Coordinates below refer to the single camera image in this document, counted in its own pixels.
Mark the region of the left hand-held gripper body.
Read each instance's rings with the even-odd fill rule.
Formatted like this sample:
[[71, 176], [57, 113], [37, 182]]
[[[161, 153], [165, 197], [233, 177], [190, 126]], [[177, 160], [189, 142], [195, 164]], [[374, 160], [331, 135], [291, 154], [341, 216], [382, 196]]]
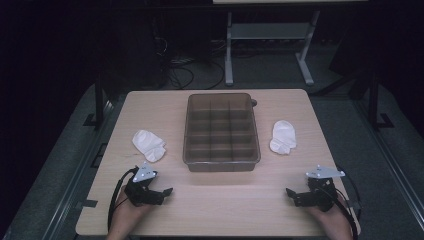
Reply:
[[144, 204], [156, 205], [156, 199], [162, 197], [160, 192], [149, 189], [149, 185], [156, 175], [157, 172], [147, 162], [144, 162], [141, 167], [136, 168], [135, 175], [130, 178], [124, 190], [134, 206]]

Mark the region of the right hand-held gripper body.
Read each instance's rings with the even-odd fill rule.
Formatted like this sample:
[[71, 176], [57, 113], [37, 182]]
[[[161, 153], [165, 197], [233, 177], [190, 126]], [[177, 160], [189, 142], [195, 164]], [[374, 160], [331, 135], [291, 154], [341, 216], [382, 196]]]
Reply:
[[344, 177], [345, 172], [318, 165], [314, 170], [306, 173], [308, 192], [297, 193], [300, 206], [318, 207], [322, 212], [330, 210], [338, 200], [335, 177]]

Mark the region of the white ankle sock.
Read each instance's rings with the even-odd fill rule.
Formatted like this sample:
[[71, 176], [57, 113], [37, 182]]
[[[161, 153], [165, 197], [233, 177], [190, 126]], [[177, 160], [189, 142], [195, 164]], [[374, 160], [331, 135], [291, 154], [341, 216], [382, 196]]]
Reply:
[[147, 130], [139, 130], [132, 139], [133, 145], [151, 163], [160, 160], [166, 152], [165, 141]]
[[277, 121], [272, 130], [270, 149], [280, 155], [288, 155], [297, 146], [296, 131], [291, 123]]

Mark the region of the grey compartment tray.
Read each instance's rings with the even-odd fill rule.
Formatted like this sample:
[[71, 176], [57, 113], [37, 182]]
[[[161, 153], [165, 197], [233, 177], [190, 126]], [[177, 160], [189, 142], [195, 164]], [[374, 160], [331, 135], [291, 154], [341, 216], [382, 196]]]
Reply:
[[183, 145], [188, 169], [253, 171], [261, 159], [254, 106], [247, 93], [190, 95]]

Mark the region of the person's right hand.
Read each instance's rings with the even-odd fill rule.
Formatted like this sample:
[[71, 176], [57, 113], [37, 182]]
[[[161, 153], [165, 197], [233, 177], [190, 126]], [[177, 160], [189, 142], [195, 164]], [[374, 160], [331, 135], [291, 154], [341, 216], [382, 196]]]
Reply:
[[306, 207], [305, 211], [322, 227], [327, 237], [328, 234], [336, 232], [350, 233], [352, 235], [350, 223], [339, 207], [333, 206], [327, 212], [322, 212], [317, 207]]

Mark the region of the person's left hand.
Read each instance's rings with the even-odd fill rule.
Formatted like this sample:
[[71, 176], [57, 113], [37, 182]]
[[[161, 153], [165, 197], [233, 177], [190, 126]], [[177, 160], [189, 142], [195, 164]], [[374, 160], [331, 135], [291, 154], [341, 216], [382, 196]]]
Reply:
[[124, 189], [125, 187], [122, 187], [118, 195], [118, 206], [115, 208], [112, 216], [111, 226], [108, 233], [120, 232], [129, 235], [154, 208], [154, 205], [142, 205], [139, 207], [134, 206], [127, 200], [127, 195], [125, 194]]

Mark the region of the grey metal rail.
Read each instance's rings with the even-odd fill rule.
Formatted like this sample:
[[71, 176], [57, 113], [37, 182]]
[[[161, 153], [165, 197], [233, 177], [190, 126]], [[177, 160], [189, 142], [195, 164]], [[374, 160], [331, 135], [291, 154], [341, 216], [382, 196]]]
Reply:
[[93, 101], [81, 101], [49, 156], [45, 167], [48, 190], [58, 197], [42, 240], [72, 240], [76, 234], [80, 204], [86, 200], [97, 171], [93, 164], [97, 152], [109, 138], [108, 121], [114, 106], [109, 100], [102, 105], [105, 121], [99, 127], [91, 119], [96, 110]]
[[383, 158], [388, 165], [389, 172], [392, 175], [399, 191], [405, 199], [408, 207], [410, 208], [414, 218], [424, 230], [424, 202], [419, 198], [415, 189], [407, 179], [406, 174], [401, 169], [394, 153], [390, 150], [389, 146], [383, 139], [380, 130], [377, 127], [373, 127], [367, 117], [367, 110], [364, 105], [358, 101], [353, 102], [353, 106], [358, 112], [362, 122], [366, 126], [366, 129], [371, 134], [374, 142], [377, 144], [379, 151], [383, 155]]

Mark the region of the black upright post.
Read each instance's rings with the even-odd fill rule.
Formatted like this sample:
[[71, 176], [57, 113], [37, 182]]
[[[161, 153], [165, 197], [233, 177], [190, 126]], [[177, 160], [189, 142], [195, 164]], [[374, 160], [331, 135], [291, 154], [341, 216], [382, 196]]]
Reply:
[[378, 111], [379, 78], [375, 73], [369, 84], [368, 122], [375, 131], [382, 128], [393, 128], [394, 124], [386, 113]]
[[98, 77], [94, 84], [95, 92], [95, 112], [87, 115], [84, 126], [92, 126], [95, 130], [98, 130], [104, 119], [104, 100], [103, 100], [103, 89], [101, 78]]

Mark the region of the white metal table frame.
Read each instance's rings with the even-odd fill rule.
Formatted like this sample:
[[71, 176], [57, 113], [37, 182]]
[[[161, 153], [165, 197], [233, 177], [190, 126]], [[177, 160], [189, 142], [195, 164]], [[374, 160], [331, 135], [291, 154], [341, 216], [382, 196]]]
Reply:
[[314, 11], [309, 22], [295, 23], [234, 23], [232, 13], [227, 14], [226, 52], [224, 57], [225, 84], [234, 85], [232, 64], [232, 42], [234, 40], [303, 40], [303, 48], [295, 54], [305, 84], [312, 86], [314, 80], [306, 63], [306, 56], [312, 42], [320, 16]]

